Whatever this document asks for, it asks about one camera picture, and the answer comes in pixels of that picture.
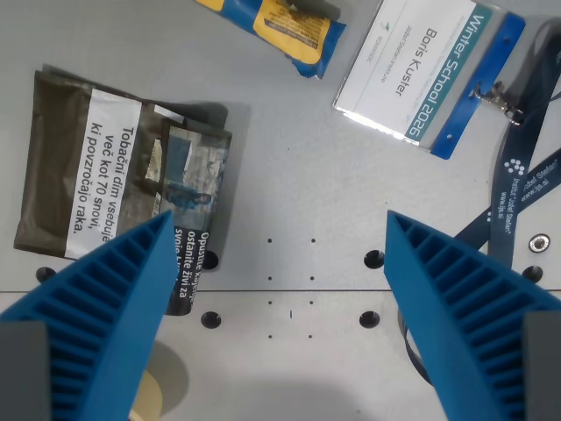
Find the tape roll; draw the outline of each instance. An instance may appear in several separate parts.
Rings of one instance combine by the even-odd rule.
[[[161,405],[160,385],[150,373],[145,371],[132,405],[129,421],[160,421]]]

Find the gray table surface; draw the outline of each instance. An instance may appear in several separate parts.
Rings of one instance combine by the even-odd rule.
[[[277,292],[202,292],[192,317],[164,320],[161,344],[192,380],[171,388],[178,397],[166,420],[277,419],[281,407],[283,419],[444,419],[402,349],[394,299],[380,291],[388,288],[382,271],[362,260],[383,250],[388,209],[450,234],[479,215],[506,120],[479,107],[457,151],[441,161],[337,114],[332,100],[378,1],[329,3],[316,7],[340,14],[348,28],[322,81],[300,77],[279,51],[191,0],[0,5],[0,291],[27,291],[37,268],[67,265],[12,248],[36,69],[50,64],[138,96],[228,109],[234,141],[210,243],[220,266],[203,274],[200,289]],[[556,0],[501,3],[524,16],[561,16]],[[534,164],[559,147],[559,112],[554,103]],[[561,289],[560,202],[555,191],[524,211],[516,233],[514,269],[539,265],[547,289]],[[552,240],[543,255],[528,250],[539,232]],[[316,292],[288,292],[299,290]],[[318,299],[321,306],[309,304]],[[221,328],[201,327],[206,310],[223,315]],[[288,310],[302,316],[290,322]],[[380,312],[380,328],[359,326],[365,310]],[[306,403],[301,394],[310,390],[315,400]]]

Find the blue lanyard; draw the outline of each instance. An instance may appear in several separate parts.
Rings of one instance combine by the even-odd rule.
[[[494,170],[491,207],[473,220],[456,238],[480,249],[487,241],[488,254],[505,266],[512,266],[518,213],[561,183],[558,160],[561,149],[528,173],[543,120],[561,75],[561,35],[552,37],[542,52],[522,93],[520,125],[510,125]]]

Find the metal clip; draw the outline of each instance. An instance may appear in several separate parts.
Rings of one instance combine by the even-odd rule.
[[[481,101],[486,101],[493,104],[499,110],[501,110],[505,116],[507,116],[508,121],[513,125],[520,125],[524,118],[524,113],[513,105],[510,105],[505,99],[502,93],[502,82],[498,81],[493,85],[490,91],[485,95],[481,93],[481,82],[477,82],[473,88],[473,94],[476,98]]]

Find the yellow and blue package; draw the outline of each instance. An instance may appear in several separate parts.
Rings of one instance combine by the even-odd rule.
[[[302,76],[323,78],[346,25],[293,10],[285,0],[196,0],[279,48]]]

